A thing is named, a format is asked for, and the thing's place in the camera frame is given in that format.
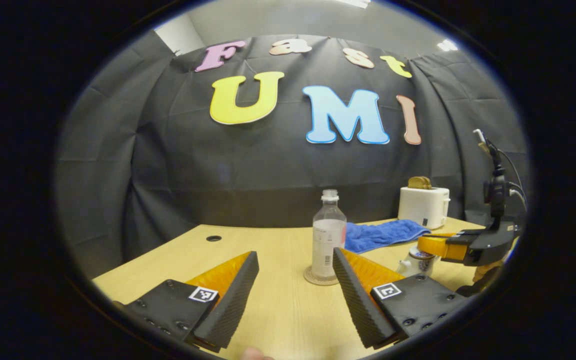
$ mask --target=plastic bottle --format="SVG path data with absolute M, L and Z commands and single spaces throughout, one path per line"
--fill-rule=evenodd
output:
M 335 189 L 325 189 L 321 200 L 323 207 L 312 219 L 311 273 L 318 280 L 334 280 L 332 253 L 333 248 L 346 244 L 346 215 L 337 205 L 339 196 Z

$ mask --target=letter m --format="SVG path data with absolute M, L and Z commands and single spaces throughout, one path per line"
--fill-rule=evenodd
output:
M 376 93 L 365 89 L 355 90 L 346 106 L 327 86 L 306 86 L 302 91 L 310 97 L 312 105 L 312 131 L 306 135 L 309 142 L 327 144 L 337 139 L 336 133 L 330 130 L 329 118 L 347 142 L 355 134 L 359 121 L 361 121 L 361 131 L 357 134 L 359 141 L 365 144 L 388 144 L 391 141 L 384 132 L 377 107 L 379 95 Z

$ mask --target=yellow letter u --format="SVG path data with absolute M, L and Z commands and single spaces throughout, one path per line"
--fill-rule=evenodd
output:
M 235 125 L 252 123 L 272 112 L 277 105 L 279 79 L 284 77 L 281 71 L 260 72 L 254 76 L 259 80 L 259 99 L 254 105 L 238 107 L 235 103 L 240 84 L 245 76 L 224 77 L 212 83 L 214 94 L 210 103 L 210 116 L 217 123 Z

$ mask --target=bottle cap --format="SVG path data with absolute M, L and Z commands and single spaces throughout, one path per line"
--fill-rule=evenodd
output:
M 432 253 L 427 253 L 425 251 L 419 250 L 416 245 L 414 245 L 410 248 L 409 253 L 410 253 L 410 256 L 412 256 L 415 259 L 426 260 L 426 259 L 432 259 L 435 257 L 435 255 L 432 255 Z
M 338 201 L 339 196 L 337 194 L 336 189 L 325 189 L 323 195 L 321 196 L 321 200 L 324 201 Z

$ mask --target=ceiling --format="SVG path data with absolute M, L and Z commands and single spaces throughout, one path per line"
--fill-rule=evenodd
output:
M 441 52 L 437 44 L 447 37 L 423 19 L 376 0 L 366 9 L 335 0 L 215 0 L 176 22 L 176 30 L 166 29 L 173 19 L 157 33 L 178 55 L 257 35 L 303 34 L 357 41 L 413 59 Z

